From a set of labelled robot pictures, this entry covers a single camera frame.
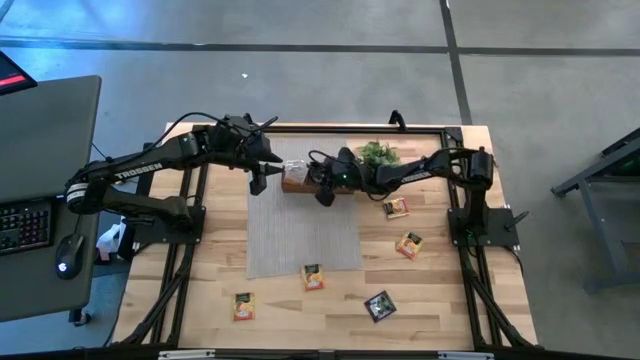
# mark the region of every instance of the wooden tabletop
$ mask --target wooden tabletop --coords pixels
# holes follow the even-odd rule
[[[193,125],[182,123],[170,136],[188,132]],[[486,126],[463,126],[462,131],[465,147],[484,146],[488,152],[493,152]],[[283,136],[343,137],[352,149],[377,138],[397,147],[402,162],[429,155],[441,146],[434,135],[268,134],[270,138]],[[193,260],[180,347],[472,348],[459,256],[449,239],[446,211],[450,203],[444,179],[429,179],[401,187],[392,198],[404,197],[411,214],[399,219],[387,220],[380,203],[372,202],[364,194],[356,194],[364,267],[357,271],[326,272],[325,289],[305,292],[299,274],[246,279],[246,176],[242,171],[230,171],[222,166],[209,168],[204,198],[207,207],[204,234]],[[197,178],[196,170],[191,193],[195,192]],[[179,171],[156,173],[151,196],[177,195],[181,179],[182,172]],[[490,207],[504,204],[497,169],[487,202]],[[395,251],[395,242],[405,231],[413,231],[425,239],[415,261]],[[162,244],[151,245],[134,259],[114,341],[129,335],[157,299],[167,248]],[[502,248],[487,248],[486,255],[496,302],[520,333],[535,343],[518,263]],[[179,264],[181,252],[177,259]],[[374,324],[363,303],[382,290],[389,293],[398,310]],[[255,293],[255,320],[232,321],[232,296],[240,292]],[[489,339],[486,311],[479,299],[478,303],[483,334]],[[170,328],[173,304],[172,300],[167,308],[164,336]]]

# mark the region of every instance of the desk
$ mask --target desk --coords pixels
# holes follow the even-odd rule
[[[188,132],[193,125],[180,124],[171,136]],[[310,126],[297,125],[301,129]],[[492,152],[486,126],[463,126],[462,132],[466,147],[484,146]],[[343,137],[350,148],[377,138],[397,147],[402,162],[416,160],[441,148],[439,137],[433,135],[267,135],[269,138]],[[449,239],[446,211],[450,203],[444,179],[419,181],[400,188],[395,195],[407,199],[411,215],[391,221],[386,220],[380,203],[372,202],[365,194],[356,194],[363,269],[326,272],[326,289],[304,292],[300,275],[246,279],[246,176],[241,171],[229,171],[221,166],[209,167],[203,199],[207,215],[203,239],[196,247],[191,269],[179,340],[181,348],[472,348],[459,256]],[[156,173],[151,196],[177,195],[181,179],[179,171]],[[196,181],[197,174],[194,173],[191,193],[195,192]],[[487,193],[487,202],[491,207],[504,204],[497,172],[493,187]],[[395,241],[405,230],[416,232],[426,241],[413,262],[394,248]],[[129,335],[157,299],[166,252],[166,245],[151,245],[134,259],[114,341]],[[486,254],[496,302],[520,333],[535,343],[517,262],[502,248],[487,248]],[[374,324],[363,302],[382,290],[387,290],[398,311]],[[255,293],[255,320],[232,321],[231,297],[238,292]],[[489,339],[486,311],[480,300],[478,302],[483,334]],[[173,303],[167,307],[167,314],[173,314]],[[165,318],[165,336],[171,320],[170,315]]]

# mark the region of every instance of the keyboard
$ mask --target keyboard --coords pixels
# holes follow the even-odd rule
[[[51,200],[0,205],[0,255],[51,245]]]

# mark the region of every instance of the computer mouse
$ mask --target computer mouse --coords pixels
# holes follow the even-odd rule
[[[65,236],[56,249],[56,274],[63,280],[71,280],[82,270],[82,249],[84,236]]]

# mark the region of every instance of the black desk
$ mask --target black desk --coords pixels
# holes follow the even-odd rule
[[[89,160],[101,80],[98,76],[41,82],[0,97],[0,203],[61,194]],[[64,199],[53,208],[53,245],[0,256],[0,321],[78,309],[89,301],[98,215],[83,216],[84,263],[72,280],[55,274],[55,251],[73,233],[77,215]]]

